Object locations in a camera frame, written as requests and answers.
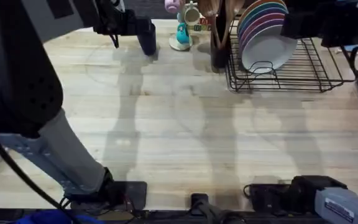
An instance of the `wire dish rack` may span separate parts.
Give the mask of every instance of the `wire dish rack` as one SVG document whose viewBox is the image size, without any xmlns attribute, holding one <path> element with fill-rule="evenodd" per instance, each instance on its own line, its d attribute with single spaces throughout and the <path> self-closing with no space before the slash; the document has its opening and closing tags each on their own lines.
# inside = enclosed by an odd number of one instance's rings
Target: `wire dish rack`
<svg viewBox="0 0 358 224">
<path fill-rule="evenodd" d="M 328 63 L 331 63 L 332 66 L 330 72 L 327 73 L 312 39 L 298 40 L 291 59 L 280 68 L 275 70 L 270 68 L 267 73 L 253 73 L 259 69 L 254 66 L 258 62 L 247 70 L 242 66 L 238 54 L 237 23 L 238 17 L 231 24 L 230 42 L 227 44 L 229 58 L 226 65 L 226 79 L 231 91 L 303 90 L 325 92 L 341 86 L 345 82 L 353 82 L 357 79 L 356 77 L 344 79 L 330 49 L 326 50 L 328 51 L 329 61 L 332 61 Z"/>
</svg>

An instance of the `plate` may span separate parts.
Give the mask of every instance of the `plate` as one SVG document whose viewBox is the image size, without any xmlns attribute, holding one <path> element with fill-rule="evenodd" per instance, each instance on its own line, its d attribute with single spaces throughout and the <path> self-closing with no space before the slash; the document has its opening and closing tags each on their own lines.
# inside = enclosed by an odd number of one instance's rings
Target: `plate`
<svg viewBox="0 0 358 224">
<path fill-rule="evenodd" d="M 262 4 L 257 8 L 255 8 L 255 10 L 250 12 L 248 16 L 246 16 L 245 19 L 242 21 L 242 23 L 238 25 L 237 36 L 240 37 L 241 34 L 245 31 L 246 27 L 248 27 L 248 25 L 253 23 L 256 19 L 270 13 L 287 14 L 288 12 L 285 6 L 279 3 L 270 2 L 270 3 Z"/>
<path fill-rule="evenodd" d="M 250 72 L 261 74 L 281 67 L 291 58 L 297 40 L 280 35 L 280 20 L 269 21 L 259 26 L 241 53 L 241 62 Z"/>
<path fill-rule="evenodd" d="M 251 10 L 255 9 L 257 6 L 263 4 L 263 3 L 268 3 L 268 2 L 277 2 L 282 4 L 283 6 L 285 6 L 285 3 L 282 0 L 258 0 L 254 3 L 252 3 L 250 6 L 247 7 L 247 9 L 241 14 L 241 17 L 239 19 L 239 24 L 241 24 L 242 20 L 245 18 L 245 16 L 248 15 L 248 13 L 251 12 Z"/>
<path fill-rule="evenodd" d="M 268 22 L 268 21 L 272 21 L 274 19 L 281 19 L 282 20 L 282 24 L 284 23 L 284 18 L 285 15 L 282 13 L 272 13 L 272 14 L 268 14 L 268 15 L 264 15 L 260 18 L 258 18 L 257 20 L 255 20 L 251 25 L 249 25 L 244 33 L 242 33 L 241 38 L 239 39 L 239 46 L 240 46 L 240 50 L 246 45 L 246 38 L 249 36 L 250 33 L 252 33 L 253 30 L 255 30 L 256 28 L 258 28 L 258 26 L 261 26 L 262 24 Z"/>
</svg>

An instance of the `wooden utensil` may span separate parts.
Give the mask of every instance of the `wooden utensil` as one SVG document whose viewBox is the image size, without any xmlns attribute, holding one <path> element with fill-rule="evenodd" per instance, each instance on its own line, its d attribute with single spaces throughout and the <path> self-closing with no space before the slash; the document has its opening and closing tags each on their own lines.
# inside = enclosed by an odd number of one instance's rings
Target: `wooden utensil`
<svg viewBox="0 0 358 224">
<path fill-rule="evenodd" d="M 226 26 L 224 28 L 224 36 L 220 45 L 220 49 L 224 48 L 227 42 L 227 37 L 229 36 L 229 26 L 233 21 L 237 13 L 242 9 L 246 0 L 225 0 L 226 8 Z"/>
<path fill-rule="evenodd" d="M 221 39 L 216 28 L 216 14 L 219 11 L 220 0 L 198 0 L 198 9 L 201 15 L 211 21 L 212 31 L 215 34 L 216 47 L 220 48 Z"/>
</svg>

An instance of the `sticker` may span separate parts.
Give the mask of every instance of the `sticker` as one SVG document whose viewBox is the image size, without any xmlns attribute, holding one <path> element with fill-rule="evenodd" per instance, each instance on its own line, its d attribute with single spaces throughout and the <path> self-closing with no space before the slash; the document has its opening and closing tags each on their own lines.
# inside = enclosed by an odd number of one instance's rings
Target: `sticker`
<svg viewBox="0 0 358 224">
<path fill-rule="evenodd" d="M 346 219 L 348 222 L 353 223 L 354 220 L 354 212 L 350 211 L 349 209 L 343 207 L 342 205 L 334 202 L 333 200 L 326 198 L 324 206 L 331 210 L 332 212 L 336 213 L 340 217 Z"/>
<path fill-rule="evenodd" d="M 195 25 L 194 26 L 194 31 L 201 31 L 201 25 Z"/>
</svg>

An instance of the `wooden table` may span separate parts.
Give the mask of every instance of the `wooden table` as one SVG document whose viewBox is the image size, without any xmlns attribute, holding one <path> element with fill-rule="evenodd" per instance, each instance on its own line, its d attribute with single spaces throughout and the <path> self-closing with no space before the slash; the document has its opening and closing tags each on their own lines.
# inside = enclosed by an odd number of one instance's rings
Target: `wooden table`
<svg viewBox="0 0 358 224">
<path fill-rule="evenodd" d="M 176 52 L 168 45 L 176 22 L 154 22 L 154 58 L 143 55 L 136 37 L 120 38 L 114 49 L 90 30 L 45 44 L 75 133 L 116 180 L 148 183 L 148 209 L 188 207 L 193 192 L 223 208 L 249 208 L 245 184 L 298 174 L 329 175 L 358 193 L 354 83 L 327 93 L 233 94 L 224 74 L 211 71 L 208 34 L 195 34 L 189 52 Z M 60 199 L 57 183 L 12 156 Z M 2 163 L 0 208 L 14 207 L 50 205 Z"/>
</svg>

